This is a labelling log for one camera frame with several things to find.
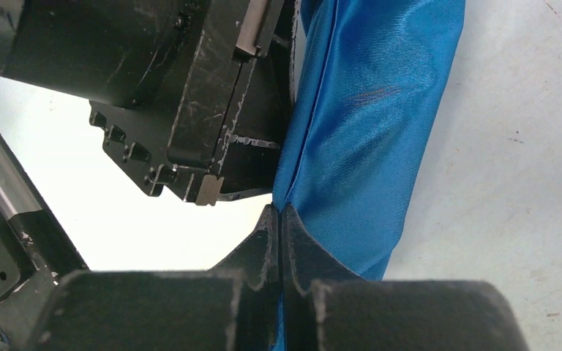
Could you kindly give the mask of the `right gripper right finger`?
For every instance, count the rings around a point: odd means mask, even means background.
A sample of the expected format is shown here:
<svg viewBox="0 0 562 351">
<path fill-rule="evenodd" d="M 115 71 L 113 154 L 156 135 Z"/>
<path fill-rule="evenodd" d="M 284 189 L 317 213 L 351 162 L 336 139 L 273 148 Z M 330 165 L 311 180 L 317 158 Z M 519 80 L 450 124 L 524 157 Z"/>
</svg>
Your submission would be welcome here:
<svg viewBox="0 0 562 351">
<path fill-rule="evenodd" d="M 280 216 L 287 350 L 526 350 L 504 296 L 483 281 L 368 281 L 326 251 L 296 209 Z"/>
</svg>

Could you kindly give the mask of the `blue cloth napkin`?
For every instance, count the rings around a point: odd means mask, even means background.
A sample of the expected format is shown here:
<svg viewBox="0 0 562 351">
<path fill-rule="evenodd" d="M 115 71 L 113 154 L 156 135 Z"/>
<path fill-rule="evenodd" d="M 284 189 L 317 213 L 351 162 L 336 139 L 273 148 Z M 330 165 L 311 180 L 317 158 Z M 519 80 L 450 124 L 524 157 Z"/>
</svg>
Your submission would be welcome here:
<svg viewBox="0 0 562 351">
<path fill-rule="evenodd" d="M 361 277 L 383 278 L 449 78 L 464 1 L 303 1 L 306 48 L 272 190 Z"/>
</svg>

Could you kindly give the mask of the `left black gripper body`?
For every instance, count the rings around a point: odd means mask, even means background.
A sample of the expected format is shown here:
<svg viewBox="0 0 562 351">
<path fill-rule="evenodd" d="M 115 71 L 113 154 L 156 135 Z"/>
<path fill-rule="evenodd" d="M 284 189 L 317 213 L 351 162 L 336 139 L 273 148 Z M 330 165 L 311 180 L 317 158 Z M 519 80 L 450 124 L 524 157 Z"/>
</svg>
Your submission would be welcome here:
<svg viewBox="0 0 562 351">
<path fill-rule="evenodd" d="M 0 78 L 87 99 L 148 196 L 268 194 L 292 115 L 297 1 L 0 1 Z"/>
</svg>

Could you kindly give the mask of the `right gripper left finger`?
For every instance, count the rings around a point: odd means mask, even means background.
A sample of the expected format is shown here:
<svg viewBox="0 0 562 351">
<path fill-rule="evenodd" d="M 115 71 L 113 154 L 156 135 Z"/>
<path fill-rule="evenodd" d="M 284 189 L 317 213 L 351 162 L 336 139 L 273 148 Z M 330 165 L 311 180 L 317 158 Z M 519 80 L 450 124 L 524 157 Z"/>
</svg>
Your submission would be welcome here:
<svg viewBox="0 0 562 351">
<path fill-rule="evenodd" d="M 277 339 L 277 211 L 206 271 L 77 271 L 28 350 L 269 350 Z"/>
</svg>

